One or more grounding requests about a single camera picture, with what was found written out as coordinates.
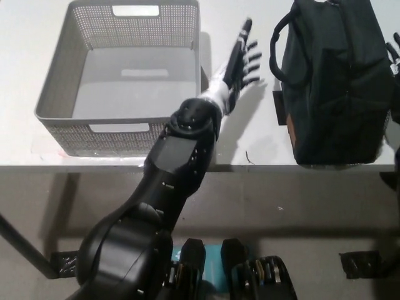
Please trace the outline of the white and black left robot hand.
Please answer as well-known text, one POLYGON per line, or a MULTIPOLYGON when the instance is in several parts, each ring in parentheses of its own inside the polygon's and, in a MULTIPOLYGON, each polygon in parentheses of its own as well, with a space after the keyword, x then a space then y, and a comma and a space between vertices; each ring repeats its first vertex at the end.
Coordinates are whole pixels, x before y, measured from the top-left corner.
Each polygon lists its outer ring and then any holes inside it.
POLYGON ((208 114, 231 114, 241 91, 260 80, 253 72, 261 66, 262 52, 254 51, 258 45, 257 41, 248 41, 252 26, 253 20, 247 18, 232 47, 229 59, 212 75, 208 89, 198 97, 200 108, 208 114))

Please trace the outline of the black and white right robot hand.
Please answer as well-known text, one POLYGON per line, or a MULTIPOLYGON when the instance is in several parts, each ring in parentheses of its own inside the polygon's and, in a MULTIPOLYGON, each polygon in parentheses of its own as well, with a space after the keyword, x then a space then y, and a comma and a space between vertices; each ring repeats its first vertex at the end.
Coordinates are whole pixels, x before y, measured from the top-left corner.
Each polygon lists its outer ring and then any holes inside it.
POLYGON ((399 77, 399 53, 390 42, 386 43, 386 50, 391 57, 391 71, 395 77, 399 77))

